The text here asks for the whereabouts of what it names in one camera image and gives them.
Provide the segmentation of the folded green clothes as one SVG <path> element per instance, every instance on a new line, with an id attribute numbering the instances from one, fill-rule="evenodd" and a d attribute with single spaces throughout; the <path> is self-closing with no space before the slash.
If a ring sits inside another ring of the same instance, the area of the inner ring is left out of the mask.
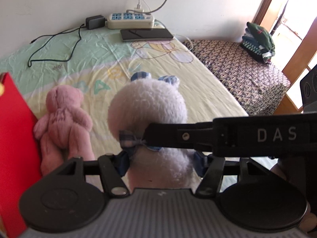
<path id="1" fill-rule="evenodd" d="M 270 64 L 275 56 L 275 44 L 271 34 L 260 25 L 247 22 L 241 46 L 258 62 Z"/>

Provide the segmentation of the wooden door frame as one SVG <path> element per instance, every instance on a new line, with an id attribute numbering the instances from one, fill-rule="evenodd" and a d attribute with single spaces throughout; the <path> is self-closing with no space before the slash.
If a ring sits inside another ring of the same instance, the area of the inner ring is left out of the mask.
<path id="1" fill-rule="evenodd" d="M 299 81 L 316 59 L 316 0 L 262 0 L 254 22 L 271 32 L 273 63 L 290 82 L 274 113 L 302 112 Z"/>

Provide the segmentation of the red cardboard box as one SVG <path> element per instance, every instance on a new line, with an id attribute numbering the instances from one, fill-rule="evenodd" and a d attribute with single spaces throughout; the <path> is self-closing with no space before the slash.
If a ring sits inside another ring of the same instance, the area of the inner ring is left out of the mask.
<path id="1" fill-rule="evenodd" d="M 26 225 L 19 213 L 21 195 L 41 178 L 39 146 L 33 136 L 37 122 L 9 73 L 1 78 L 1 219 L 8 237 Z"/>

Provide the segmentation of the black smartphone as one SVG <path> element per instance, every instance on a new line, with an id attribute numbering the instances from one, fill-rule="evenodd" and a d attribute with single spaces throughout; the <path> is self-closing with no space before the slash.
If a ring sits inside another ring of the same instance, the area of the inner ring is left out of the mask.
<path id="1" fill-rule="evenodd" d="M 174 36 L 167 29 L 123 29 L 120 30 L 122 41 L 173 40 Z"/>

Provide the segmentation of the black power adapter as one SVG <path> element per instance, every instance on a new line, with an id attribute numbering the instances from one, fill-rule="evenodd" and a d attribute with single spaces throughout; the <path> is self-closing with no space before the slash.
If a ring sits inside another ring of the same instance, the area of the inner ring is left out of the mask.
<path id="1" fill-rule="evenodd" d="M 105 26 L 105 17 L 102 15 L 91 16 L 85 19 L 88 30 L 98 29 Z"/>

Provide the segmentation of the patterned brown mattress cover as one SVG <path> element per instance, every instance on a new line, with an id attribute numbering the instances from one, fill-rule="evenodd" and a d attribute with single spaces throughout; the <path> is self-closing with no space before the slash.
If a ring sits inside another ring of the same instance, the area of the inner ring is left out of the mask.
<path id="1" fill-rule="evenodd" d="M 273 64 L 257 62 L 238 42 L 186 40 L 183 44 L 249 115 L 272 115 L 290 87 L 281 70 Z"/>

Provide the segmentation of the pink teddy bear plush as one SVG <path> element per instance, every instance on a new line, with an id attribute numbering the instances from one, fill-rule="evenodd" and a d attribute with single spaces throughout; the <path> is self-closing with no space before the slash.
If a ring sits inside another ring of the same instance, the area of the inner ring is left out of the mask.
<path id="1" fill-rule="evenodd" d="M 34 137 L 40 141 L 43 176 L 61 166 L 66 159 L 95 160 L 90 141 L 93 123 L 81 108 L 83 98 L 83 92 L 70 85 L 59 85 L 48 92 L 47 113 L 33 128 Z"/>

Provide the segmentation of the white usb charger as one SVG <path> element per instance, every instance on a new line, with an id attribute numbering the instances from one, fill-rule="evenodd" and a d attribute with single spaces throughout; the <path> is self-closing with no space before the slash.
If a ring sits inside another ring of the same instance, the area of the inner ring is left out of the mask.
<path id="1" fill-rule="evenodd" d="M 144 12 L 150 12 L 150 10 L 151 8 L 145 0 L 138 0 L 137 5 L 134 7 L 134 9 L 127 9 L 126 12 L 144 13 Z"/>

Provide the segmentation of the white power strip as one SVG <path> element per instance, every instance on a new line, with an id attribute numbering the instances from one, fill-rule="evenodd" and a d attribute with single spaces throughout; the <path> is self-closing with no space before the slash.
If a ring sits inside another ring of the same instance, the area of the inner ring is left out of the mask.
<path id="1" fill-rule="evenodd" d="M 152 14 L 122 12 L 112 13 L 106 18 L 108 29 L 152 29 L 157 20 Z"/>

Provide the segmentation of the white bunny plush toy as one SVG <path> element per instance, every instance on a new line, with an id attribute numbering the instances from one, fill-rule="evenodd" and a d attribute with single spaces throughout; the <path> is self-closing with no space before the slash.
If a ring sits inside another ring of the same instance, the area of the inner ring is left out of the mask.
<path id="1" fill-rule="evenodd" d="M 187 108 L 176 76 L 152 78 L 139 71 L 113 97 L 107 114 L 112 136 L 128 154 L 131 190 L 197 189 L 194 151 L 170 146 L 171 132 L 187 122 Z"/>

